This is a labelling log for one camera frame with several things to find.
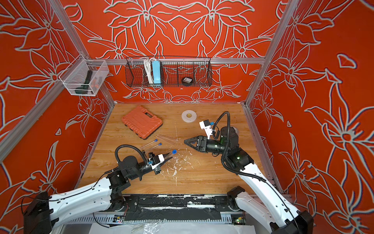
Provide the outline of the light blue box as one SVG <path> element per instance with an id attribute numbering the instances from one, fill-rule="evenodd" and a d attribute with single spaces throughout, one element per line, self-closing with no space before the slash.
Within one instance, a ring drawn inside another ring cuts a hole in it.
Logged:
<path id="1" fill-rule="evenodd" d="M 161 84 L 161 63 L 157 60 L 152 61 L 153 68 L 153 83 L 156 85 Z"/>

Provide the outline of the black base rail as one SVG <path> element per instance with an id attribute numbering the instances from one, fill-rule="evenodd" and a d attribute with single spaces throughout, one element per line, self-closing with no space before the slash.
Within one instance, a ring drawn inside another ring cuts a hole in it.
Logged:
<path id="1" fill-rule="evenodd" d="M 246 213 L 229 207 L 227 195 L 124 195 L 125 203 L 118 210 L 98 212 L 117 215 L 121 222 L 220 222 L 243 224 Z"/>

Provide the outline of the white tape roll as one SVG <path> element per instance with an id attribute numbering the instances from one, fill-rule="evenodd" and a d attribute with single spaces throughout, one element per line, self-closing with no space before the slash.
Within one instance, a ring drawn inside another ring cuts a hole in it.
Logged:
<path id="1" fill-rule="evenodd" d="M 197 114 L 193 110 L 186 110 L 182 113 L 181 118 L 186 123 L 192 123 L 197 119 Z"/>

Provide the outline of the orange plastic tool case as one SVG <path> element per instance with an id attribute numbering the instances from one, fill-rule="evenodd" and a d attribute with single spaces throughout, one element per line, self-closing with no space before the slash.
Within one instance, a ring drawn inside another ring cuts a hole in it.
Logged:
<path id="1" fill-rule="evenodd" d="M 141 105 L 136 106 L 124 115 L 121 120 L 126 127 L 143 140 L 149 138 L 163 125 L 159 117 Z"/>

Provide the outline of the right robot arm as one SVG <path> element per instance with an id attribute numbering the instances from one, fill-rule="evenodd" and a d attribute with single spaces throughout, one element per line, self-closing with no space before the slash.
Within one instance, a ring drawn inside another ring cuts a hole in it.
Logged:
<path id="1" fill-rule="evenodd" d="M 229 207 L 251 215 L 271 234 L 311 234 L 314 219 L 308 211 L 291 204 L 262 174 L 254 159 L 239 145 L 239 135 L 231 126 L 230 113 L 223 112 L 215 121 L 201 121 L 205 136 L 186 139 L 184 143 L 200 153 L 221 157 L 222 166 L 238 175 L 259 198 L 254 200 L 237 186 L 227 193 Z"/>

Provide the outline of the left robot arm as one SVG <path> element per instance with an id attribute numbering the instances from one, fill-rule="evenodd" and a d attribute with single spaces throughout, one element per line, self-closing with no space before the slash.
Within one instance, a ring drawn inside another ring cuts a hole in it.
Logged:
<path id="1" fill-rule="evenodd" d="M 122 192 L 130 187 L 130 181 L 142 179 L 149 173 L 159 174 L 161 167 L 176 153 L 155 155 L 139 148 L 123 144 L 116 148 L 118 166 L 105 172 L 96 182 L 65 193 L 50 195 L 41 192 L 22 209 L 25 234 L 49 234 L 54 227 L 73 219 L 101 211 L 119 211 L 126 201 Z"/>

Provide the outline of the small black device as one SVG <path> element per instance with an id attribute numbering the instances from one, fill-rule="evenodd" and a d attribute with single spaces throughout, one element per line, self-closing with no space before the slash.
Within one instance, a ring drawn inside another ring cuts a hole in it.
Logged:
<path id="1" fill-rule="evenodd" d="M 182 79 L 182 84 L 183 85 L 191 85 L 193 84 L 193 78 L 190 78 L 190 77 L 184 77 Z"/>

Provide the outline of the clear acrylic wall box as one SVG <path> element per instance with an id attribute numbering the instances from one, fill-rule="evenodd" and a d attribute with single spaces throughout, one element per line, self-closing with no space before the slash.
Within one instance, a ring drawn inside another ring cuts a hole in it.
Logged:
<path id="1" fill-rule="evenodd" d="M 78 95 L 75 93 L 75 89 L 84 83 L 88 70 L 93 71 L 88 94 Z M 86 59 L 80 54 L 63 70 L 58 78 L 70 95 L 94 97 L 99 92 L 108 74 L 109 67 L 105 60 Z"/>

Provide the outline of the green black tool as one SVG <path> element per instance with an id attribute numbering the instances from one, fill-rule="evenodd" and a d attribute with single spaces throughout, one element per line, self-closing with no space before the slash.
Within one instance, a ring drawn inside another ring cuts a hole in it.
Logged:
<path id="1" fill-rule="evenodd" d="M 87 75 L 86 75 L 84 83 L 81 86 L 79 86 L 78 88 L 75 89 L 76 94 L 78 94 L 78 95 L 88 94 L 89 83 L 91 81 L 92 74 L 93 74 L 92 70 L 87 71 Z"/>

